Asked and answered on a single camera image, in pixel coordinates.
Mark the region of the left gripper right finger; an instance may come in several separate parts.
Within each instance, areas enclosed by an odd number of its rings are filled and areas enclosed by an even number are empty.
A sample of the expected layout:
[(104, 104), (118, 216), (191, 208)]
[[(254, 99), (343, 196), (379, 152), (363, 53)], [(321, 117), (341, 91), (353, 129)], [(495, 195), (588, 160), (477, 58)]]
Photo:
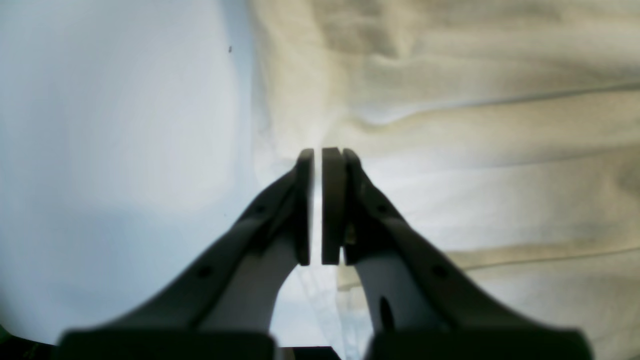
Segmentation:
[(355, 268), (374, 335), (366, 360), (591, 360), (581, 331), (487, 294), (402, 217), (353, 150), (322, 150), (322, 263)]

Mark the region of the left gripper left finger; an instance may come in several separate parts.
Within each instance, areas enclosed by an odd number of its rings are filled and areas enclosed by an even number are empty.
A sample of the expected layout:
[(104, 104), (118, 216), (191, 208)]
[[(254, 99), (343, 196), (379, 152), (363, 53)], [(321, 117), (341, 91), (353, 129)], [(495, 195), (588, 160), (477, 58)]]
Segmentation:
[(231, 228), (143, 305), (67, 332), (57, 360), (281, 360), (270, 335), (282, 285), (310, 263), (314, 151), (261, 191)]

